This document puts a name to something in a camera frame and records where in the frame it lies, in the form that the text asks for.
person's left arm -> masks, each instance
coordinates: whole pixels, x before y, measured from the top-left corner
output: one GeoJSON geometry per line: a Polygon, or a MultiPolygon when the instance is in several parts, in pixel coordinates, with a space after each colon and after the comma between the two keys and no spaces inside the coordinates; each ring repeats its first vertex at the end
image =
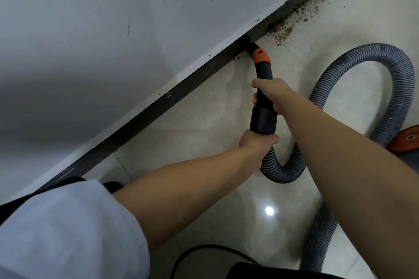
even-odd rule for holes
{"type": "Polygon", "coordinates": [[[237,149],[164,166],[113,196],[137,218],[152,251],[259,170],[278,141],[247,130],[237,149]]]}

person's left hand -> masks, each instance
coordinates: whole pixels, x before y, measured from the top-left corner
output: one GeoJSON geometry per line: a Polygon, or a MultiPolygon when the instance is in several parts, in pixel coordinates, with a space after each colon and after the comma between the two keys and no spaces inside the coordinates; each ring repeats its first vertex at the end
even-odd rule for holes
{"type": "Polygon", "coordinates": [[[266,136],[262,136],[254,133],[253,131],[246,130],[243,136],[241,136],[238,146],[254,152],[257,159],[257,169],[259,169],[262,165],[262,159],[264,156],[269,152],[272,146],[279,143],[279,141],[280,138],[276,134],[267,134],[266,136]]]}

gray wall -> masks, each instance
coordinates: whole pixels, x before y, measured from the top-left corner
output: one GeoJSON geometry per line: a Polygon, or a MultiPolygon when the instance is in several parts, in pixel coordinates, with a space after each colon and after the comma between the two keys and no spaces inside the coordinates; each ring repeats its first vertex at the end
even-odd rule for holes
{"type": "Polygon", "coordinates": [[[285,1],[0,0],[0,202],[47,182],[285,1]]]}

white shirt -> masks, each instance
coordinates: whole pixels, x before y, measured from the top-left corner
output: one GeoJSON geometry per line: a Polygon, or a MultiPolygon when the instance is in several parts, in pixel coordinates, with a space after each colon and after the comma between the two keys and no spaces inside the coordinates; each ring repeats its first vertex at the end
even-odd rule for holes
{"type": "Polygon", "coordinates": [[[0,226],[0,278],[145,279],[149,268],[139,223],[95,180],[35,195],[0,226]]]}

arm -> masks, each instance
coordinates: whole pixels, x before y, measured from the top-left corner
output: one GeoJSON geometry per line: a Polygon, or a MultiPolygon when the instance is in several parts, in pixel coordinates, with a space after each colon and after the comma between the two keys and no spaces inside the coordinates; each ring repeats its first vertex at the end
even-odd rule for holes
{"type": "Polygon", "coordinates": [[[278,141],[247,130],[238,149],[167,165],[113,196],[137,218],[151,251],[259,170],[278,141]]]}
{"type": "Polygon", "coordinates": [[[284,116],[322,197],[371,269],[379,278],[416,278],[416,173],[291,90],[283,80],[255,79],[252,86],[284,116]]]}

